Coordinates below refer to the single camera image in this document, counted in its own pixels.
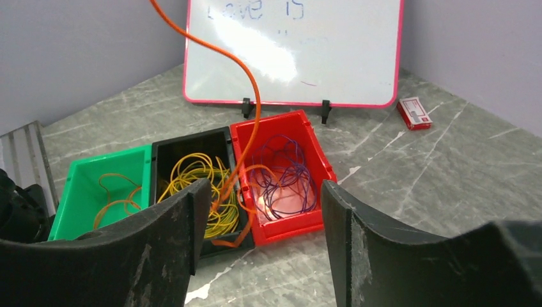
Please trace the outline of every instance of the gray wall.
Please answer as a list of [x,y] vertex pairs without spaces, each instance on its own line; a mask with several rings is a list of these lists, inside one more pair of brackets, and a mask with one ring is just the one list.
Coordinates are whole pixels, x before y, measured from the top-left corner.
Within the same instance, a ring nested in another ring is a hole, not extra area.
[[[186,0],[159,0],[184,26]],[[183,61],[148,0],[0,1],[0,135],[48,124]]]
[[401,65],[542,136],[541,0],[405,0]]
[[[186,0],[160,3],[185,24]],[[178,65],[183,46],[148,0],[3,0],[0,134],[48,124]],[[542,1],[405,0],[401,60],[542,136]]]

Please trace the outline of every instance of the small red box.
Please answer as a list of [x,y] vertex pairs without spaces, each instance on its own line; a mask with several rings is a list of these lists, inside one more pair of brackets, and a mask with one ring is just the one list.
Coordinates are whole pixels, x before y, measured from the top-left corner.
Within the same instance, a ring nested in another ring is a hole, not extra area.
[[[239,160],[251,136],[252,129],[254,128],[254,120],[235,123],[230,128],[235,157]],[[266,144],[271,137],[276,135],[283,135],[294,139],[303,148],[307,169],[316,184],[313,196],[316,198],[316,206],[312,211],[286,216],[274,221],[260,221],[260,218],[255,217],[252,222],[252,236],[257,246],[322,230],[323,220],[320,205],[320,187],[324,180],[337,182],[337,176],[333,172],[333,167],[325,157],[305,112],[294,111],[262,118],[258,133],[256,134],[256,140],[252,144],[244,163],[240,166],[242,174],[240,178],[241,189],[245,205],[249,209],[256,210],[257,200],[252,197],[249,175],[245,172],[245,169],[253,164],[266,164],[264,157],[261,159],[258,158],[257,162],[253,163],[252,155],[258,148]],[[273,150],[280,149],[277,143],[269,143],[267,146]]]
[[423,108],[418,97],[399,99],[397,109],[406,126],[410,130],[421,130],[431,128],[433,121]]

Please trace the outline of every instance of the black bin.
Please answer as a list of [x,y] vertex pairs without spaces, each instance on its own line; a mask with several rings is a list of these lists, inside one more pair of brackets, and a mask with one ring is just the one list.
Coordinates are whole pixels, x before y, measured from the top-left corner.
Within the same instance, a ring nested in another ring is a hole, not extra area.
[[[163,193],[164,185],[161,184],[161,181],[165,180],[169,182],[171,170],[175,164],[186,155],[196,152],[201,152],[202,154],[208,155],[211,159],[213,159],[213,162],[215,162],[215,157],[220,158],[225,167],[232,171],[236,166],[229,127],[222,127],[153,143],[151,164],[151,199],[149,204],[153,205],[158,202],[158,199]],[[193,161],[194,159],[192,158],[187,159],[181,165],[181,169],[184,169]],[[232,193],[236,193],[239,188],[239,182],[237,181]],[[239,224],[236,230],[232,233],[221,235],[213,239],[226,240],[229,242],[233,242],[235,239],[237,239],[241,231],[248,223],[248,215],[246,211],[241,208],[239,204],[237,204],[237,209],[239,210]],[[239,245],[239,247],[236,249],[226,246],[214,246],[211,239],[205,239],[201,248],[200,258],[215,256],[221,253],[227,253],[228,251],[252,248],[254,248],[252,232],[248,233],[241,245]]]

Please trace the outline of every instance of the gray marble surface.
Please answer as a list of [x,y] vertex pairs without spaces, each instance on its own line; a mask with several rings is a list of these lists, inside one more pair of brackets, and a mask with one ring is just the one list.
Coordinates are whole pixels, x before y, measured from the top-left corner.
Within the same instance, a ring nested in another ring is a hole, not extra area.
[[[398,97],[419,96],[434,121],[409,131],[394,107],[306,109],[341,185],[414,227],[455,236],[494,219],[542,219],[542,140],[401,72]],[[290,111],[265,107],[263,115]],[[174,68],[43,130],[61,195],[71,161],[243,120],[197,106]],[[187,306],[335,306],[323,232],[200,262]]]

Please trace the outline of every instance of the wire bundle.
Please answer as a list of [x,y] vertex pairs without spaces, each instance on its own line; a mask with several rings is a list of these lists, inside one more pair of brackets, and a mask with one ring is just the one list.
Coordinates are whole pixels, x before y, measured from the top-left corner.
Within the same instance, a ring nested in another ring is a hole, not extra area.
[[[181,170],[183,162],[190,158],[196,160]],[[213,200],[220,199],[221,191],[231,172],[225,167],[220,158],[215,157],[215,159],[217,166],[214,166],[211,158],[204,153],[192,153],[180,159],[171,171],[170,182],[160,197],[159,202],[167,195],[173,195],[181,191],[200,178],[207,178],[211,181]],[[204,238],[212,239],[220,235],[232,233],[236,230],[238,224],[239,210],[237,209],[235,194],[230,193],[226,201],[222,202],[217,210],[209,211]]]
[[[178,32],[179,34],[181,34],[185,38],[193,41],[194,43],[197,43],[197,44],[199,44],[199,45],[201,45],[201,46],[203,46],[205,48],[208,48],[210,50],[218,52],[219,54],[231,59],[237,65],[239,65],[239,67],[245,72],[245,74],[247,74],[247,77],[249,78],[249,80],[251,82],[252,88],[254,89],[254,104],[256,105],[256,112],[255,112],[255,115],[254,115],[254,128],[252,129],[252,133],[251,133],[251,136],[250,136],[250,138],[249,138],[249,140],[247,142],[247,146],[245,147],[245,149],[241,153],[241,157],[239,157],[238,160],[237,160],[237,165],[235,166],[235,168],[231,172],[231,175],[226,180],[226,182],[224,183],[224,185],[223,185],[223,187],[221,189],[220,198],[217,199],[216,201],[214,201],[213,204],[212,204],[212,210],[217,210],[219,205],[229,198],[229,196],[230,196],[230,194],[231,194],[231,192],[233,190],[233,186],[235,184],[235,180],[237,179],[237,176],[244,175],[245,172],[248,172],[249,170],[252,170],[252,169],[255,169],[255,168],[264,168],[264,169],[267,168],[266,166],[260,164],[260,165],[253,165],[251,167],[248,167],[245,171],[240,171],[240,167],[243,164],[243,162],[245,161],[245,159],[247,158],[249,150],[251,149],[252,144],[254,143],[254,140],[256,139],[256,134],[258,133],[258,129],[259,129],[259,120],[261,118],[261,97],[260,97],[260,94],[259,94],[258,84],[256,83],[256,78],[254,78],[254,75],[249,70],[249,67],[245,63],[243,63],[238,57],[236,57],[235,55],[233,55],[232,53],[230,53],[230,52],[228,52],[228,51],[226,51],[224,49],[221,49],[220,47],[214,46],[214,45],[212,45],[212,44],[210,44],[210,43],[208,43],[208,42],[206,42],[206,41],[204,41],[204,40],[202,40],[200,38],[195,37],[194,35],[191,35],[190,33],[186,32],[185,30],[181,29],[179,26],[177,26],[164,13],[162,8],[158,5],[157,0],[150,0],[150,3],[154,7],[154,9],[158,13],[158,15],[160,15],[160,17],[162,17],[164,22],[166,22],[166,24],[169,25],[176,32]],[[243,207],[243,209],[245,209],[249,213],[249,222],[245,225],[245,228],[241,231],[241,234],[239,235],[239,237],[237,237],[237,239],[235,239],[234,242],[228,242],[228,241],[225,241],[225,240],[213,240],[214,245],[216,245],[216,246],[228,246],[228,247],[231,247],[231,248],[237,248],[241,244],[241,242],[243,242],[243,240],[245,239],[247,234],[250,232],[252,221],[253,221],[254,216],[256,214],[255,211],[253,211],[251,209],[248,209],[246,207]]]
[[[127,180],[128,182],[130,182],[131,184],[133,184],[135,186],[135,189],[128,195],[127,199],[111,201],[111,193],[109,192],[108,188],[106,188],[104,186],[104,184],[102,183],[102,180],[104,178],[106,178],[106,177],[120,177],[120,178],[123,178],[123,179]],[[93,229],[97,229],[100,226],[100,223],[102,222],[102,219],[104,218],[105,213],[107,213],[109,208],[111,208],[112,206],[117,205],[119,203],[124,203],[124,212],[126,212],[126,214],[129,215],[129,216],[131,216],[133,213],[128,211],[128,204],[132,205],[132,207],[136,208],[137,210],[141,210],[141,207],[136,202],[133,201],[133,198],[136,195],[136,193],[139,190],[141,190],[141,186],[139,184],[131,181],[131,179],[129,179],[125,175],[121,175],[121,174],[117,174],[117,173],[103,174],[98,179],[98,184],[100,185],[100,187],[103,187],[105,192],[107,193],[107,204],[100,211],[98,211],[98,214],[96,214],[96,217],[94,218]]]
[[[269,146],[269,143],[276,139],[286,140],[284,146],[278,150],[274,150]],[[316,198],[312,197],[310,199],[309,197],[311,193],[314,195],[316,183],[311,178],[311,174],[307,168],[303,149],[296,141],[282,134],[272,136],[262,147],[256,149],[252,155],[253,164],[266,164],[264,160],[270,160],[275,165],[269,169],[253,169],[249,180],[254,182],[256,188],[259,190],[258,198],[263,200],[263,206],[256,207],[265,218],[273,221],[293,214],[309,212],[316,207]],[[288,197],[281,197],[281,192],[279,191],[286,188],[289,188],[299,196],[295,200],[296,203],[299,203],[298,209],[287,211],[275,208],[276,203]],[[251,189],[252,198],[256,199],[254,197],[254,190],[254,188]]]

